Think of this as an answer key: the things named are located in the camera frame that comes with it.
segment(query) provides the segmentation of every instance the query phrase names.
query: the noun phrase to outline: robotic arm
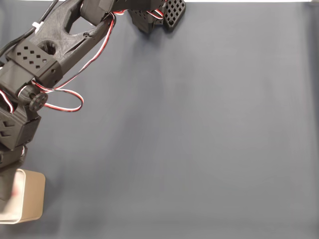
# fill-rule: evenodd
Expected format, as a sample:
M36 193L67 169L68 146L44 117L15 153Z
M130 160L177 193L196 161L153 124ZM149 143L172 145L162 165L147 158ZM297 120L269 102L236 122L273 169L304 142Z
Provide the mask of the robotic arm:
M62 89L102 53L116 23L116 14L128 9L133 24L151 33L156 25L173 31L185 12L183 0L66 0L51 14L58 0L52 2L41 22L29 32L0 50L6 64L0 62L0 212L11 197L15 171L24 161L28 144L36 132L43 106L75 112L47 102L52 91ZM76 35L69 34L72 24L83 17L95 28ZM103 46L79 73L55 86L81 58L105 37Z

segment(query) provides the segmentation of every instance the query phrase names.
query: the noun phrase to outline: gray fabric surface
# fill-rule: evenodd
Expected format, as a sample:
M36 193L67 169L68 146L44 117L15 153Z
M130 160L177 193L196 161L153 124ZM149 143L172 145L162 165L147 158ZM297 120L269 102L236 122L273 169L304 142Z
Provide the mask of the gray fabric surface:
M1 45L47 5L2 0ZM0 238L318 238L316 11L190 3L150 37L118 17L68 86L81 112L40 112L23 168L46 176L43 217Z

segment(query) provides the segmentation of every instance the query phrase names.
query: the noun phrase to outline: red and white wire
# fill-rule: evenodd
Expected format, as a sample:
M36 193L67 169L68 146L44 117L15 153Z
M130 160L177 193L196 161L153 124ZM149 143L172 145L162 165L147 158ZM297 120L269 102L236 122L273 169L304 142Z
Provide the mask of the red and white wire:
M113 13L114 14L116 14L116 15L124 15L124 12L125 12L126 10L122 10L122 11L114 11ZM163 18L164 18L164 14L160 11L160 10L158 10L158 9L156 9L156 10L154 10L159 16L157 16L157 15L155 15L154 13L152 13L152 12L150 12L150 11L146 11L148 14L150 14L150 15L152 15L153 17L155 17L156 19L159 19L159 20L162 20Z
M113 13L116 14L116 15L124 15L124 12L126 10L122 10L122 11L114 11Z
M164 18L164 13L162 13L160 10L156 9L154 10L159 16L155 15L154 13L150 12L150 11L146 11L148 14L150 14L151 16L155 17L158 20L162 20Z
M65 107L60 107L60 106L55 106L55 105L52 105L52 104L49 104L49 103L45 103L44 106L47 107L47 108L54 109L54 110L57 110L57 111L62 111L62 112L77 112L77 111L79 111L82 108L82 106L84 104L83 97L79 93L77 93L75 91L67 90L67 89L46 88L46 87L42 86L41 84L37 83L35 80L32 80L31 82L35 86L38 86L42 92L45 92L45 93L49 93L49 92L52 92L52 91L65 92L65 93L69 93L69 94L77 97L81 101L81 105L76 107L76 108L65 108Z
M0 90L0 94L2 95L4 101L6 102L6 104L9 106L10 108L10 113L12 114L14 112L14 107L13 104L11 103L11 101L9 100L8 96L6 96L5 92L3 92L2 90Z

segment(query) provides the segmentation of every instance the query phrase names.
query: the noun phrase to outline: black cable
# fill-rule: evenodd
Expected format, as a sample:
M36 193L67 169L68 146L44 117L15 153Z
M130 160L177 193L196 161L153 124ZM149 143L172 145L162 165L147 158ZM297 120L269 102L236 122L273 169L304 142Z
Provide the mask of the black cable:
M53 10L53 8L55 7L55 5L59 2L59 0L54 0L51 5L49 6L49 8L45 11L45 13L43 14L43 16L39 19L38 23L41 23L42 21L44 21L48 15L50 14L50 12ZM0 57L2 57L6 51L8 51L11 47L15 46L17 43L19 43L21 40L26 39L27 37L31 36L32 33L34 33L34 31L36 30L35 27L31 28L29 31L27 31L25 34L23 34L22 36L16 38L15 40L9 42L7 45L5 45L3 48L1 48L0 50Z

